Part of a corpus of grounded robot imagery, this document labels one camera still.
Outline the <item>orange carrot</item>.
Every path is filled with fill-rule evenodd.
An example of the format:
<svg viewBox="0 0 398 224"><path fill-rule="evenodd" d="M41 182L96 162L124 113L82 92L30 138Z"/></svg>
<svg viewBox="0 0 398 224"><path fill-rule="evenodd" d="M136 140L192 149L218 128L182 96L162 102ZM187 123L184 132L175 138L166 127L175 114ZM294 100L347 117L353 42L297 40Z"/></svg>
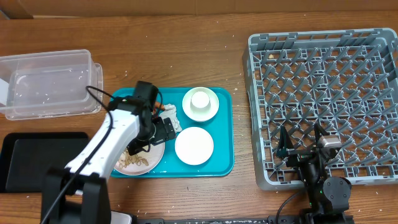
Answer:
<svg viewBox="0 0 398 224"><path fill-rule="evenodd" d="M158 101L155 102L155 108L161 111L165 111L165 106Z"/></svg>

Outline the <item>rice and peanuts food waste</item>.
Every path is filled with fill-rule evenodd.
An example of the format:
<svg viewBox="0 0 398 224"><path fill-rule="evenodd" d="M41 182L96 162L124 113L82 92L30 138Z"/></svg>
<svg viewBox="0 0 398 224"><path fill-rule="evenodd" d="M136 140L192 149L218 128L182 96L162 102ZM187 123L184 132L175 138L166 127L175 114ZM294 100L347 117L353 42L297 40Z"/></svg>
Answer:
<svg viewBox="0 0 398 224"><path fill-rule="evenodd" d="M127 149L125 149L124 152L121 154L118 162L119 162L118 166L120 169L126 168L130 164L135 164L137 166L141 166L141 165L148 166L149 165L147 159L145 159L137 154L131 156Z"/></svg>

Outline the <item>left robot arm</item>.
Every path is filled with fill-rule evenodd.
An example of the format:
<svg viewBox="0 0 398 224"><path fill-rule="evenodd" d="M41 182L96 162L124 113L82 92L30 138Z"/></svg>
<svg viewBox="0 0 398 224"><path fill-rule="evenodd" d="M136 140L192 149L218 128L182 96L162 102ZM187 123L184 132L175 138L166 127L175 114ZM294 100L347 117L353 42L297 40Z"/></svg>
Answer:
<svg viewBox="0 0 398 224"><path fill-rule="evenodd" d="M159 116L159 89L139 81L131 96L111 97L98 132L64 169L51 168L42 187L41 223L137 223L111 209L107 182L124 151L130 155L175 139L170 119Z"/></svg>

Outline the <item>white tissue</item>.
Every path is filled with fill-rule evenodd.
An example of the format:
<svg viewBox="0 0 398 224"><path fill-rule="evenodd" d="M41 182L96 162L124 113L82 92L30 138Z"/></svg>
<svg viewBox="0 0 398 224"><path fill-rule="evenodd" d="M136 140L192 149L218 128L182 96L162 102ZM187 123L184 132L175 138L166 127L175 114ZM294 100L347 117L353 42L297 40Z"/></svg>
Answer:
<svg viewBox="0 0 398 224"><path fill-rule="evenodd" d="M177 108L175 105L167 104L164 106L165 110L160 113L160 117L162 119L170 118L172 126L176 133L182 131L182 127L180 125L180 121L177 118Z"/></svg>

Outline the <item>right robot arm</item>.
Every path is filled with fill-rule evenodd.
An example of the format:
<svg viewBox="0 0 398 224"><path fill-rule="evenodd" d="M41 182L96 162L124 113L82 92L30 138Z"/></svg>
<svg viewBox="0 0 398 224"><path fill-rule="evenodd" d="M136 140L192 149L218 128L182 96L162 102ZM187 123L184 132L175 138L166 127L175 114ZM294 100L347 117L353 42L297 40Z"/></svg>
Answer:
<svg viewBox="0 0 398 224"><path fill-rule="evenodd" d="M290 196L279 207L274 223L354 223L352 216L345 215L349 209L351 182L344 177L329 177L326 165L340 149L338 136L327 133L318 123L314 125L315 142L306 150L296 150L284 127L280 129L277 157L286 160L286 166L294 168L304 188ZM282 209L296 196L307 193L309 208L296 216L281 216Z"/></svg>

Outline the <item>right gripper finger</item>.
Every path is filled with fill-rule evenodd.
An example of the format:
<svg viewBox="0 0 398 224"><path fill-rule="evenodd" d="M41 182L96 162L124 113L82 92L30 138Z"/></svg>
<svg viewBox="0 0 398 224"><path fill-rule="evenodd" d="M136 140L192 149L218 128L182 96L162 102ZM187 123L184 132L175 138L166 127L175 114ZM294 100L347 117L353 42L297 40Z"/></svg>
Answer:
<svg viewBox="0 0 398 224"><path fill-rule="evenodd" d="M279 143L276 150L276 156L279 158L285 158L289 155L290 151L294 150L294 145L290 139L290 136L284 126L280 127Z"/></svg>
<svg viewBox="0 0 398 224"><path fill-rule="evenodd" d="M316 146L320 142L320 138L322 136L326 136L326 131L322 128L319 123L314 124L314 132L315 132L315 144Z"/></svg>

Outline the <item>large white plate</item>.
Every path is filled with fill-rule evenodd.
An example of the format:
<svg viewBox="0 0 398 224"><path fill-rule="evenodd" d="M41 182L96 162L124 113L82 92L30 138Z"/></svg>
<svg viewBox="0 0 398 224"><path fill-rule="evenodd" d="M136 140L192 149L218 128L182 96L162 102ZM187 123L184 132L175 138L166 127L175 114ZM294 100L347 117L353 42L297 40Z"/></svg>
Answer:
<svg viewBox="0 0 398 224"><path fill-rule="evenodd" d="M149 171L151 171L152 169L154 169L155 166L160 162L160 160L162 159L162 157L164 155L164 151L165 151L165 143L161 143L156 146L150 145L149 152L141 151L140 153L137 154L137 155L147 159L147 161L149 163L148 166L145 166L145 165L137 166L135 164L130 164L126 168L120 169L118 166L119 162L117 161L116 165L114 166L114 170L118 171L119 173L122 173L124 175L130 175L130 176L146 174Z"/></svg>

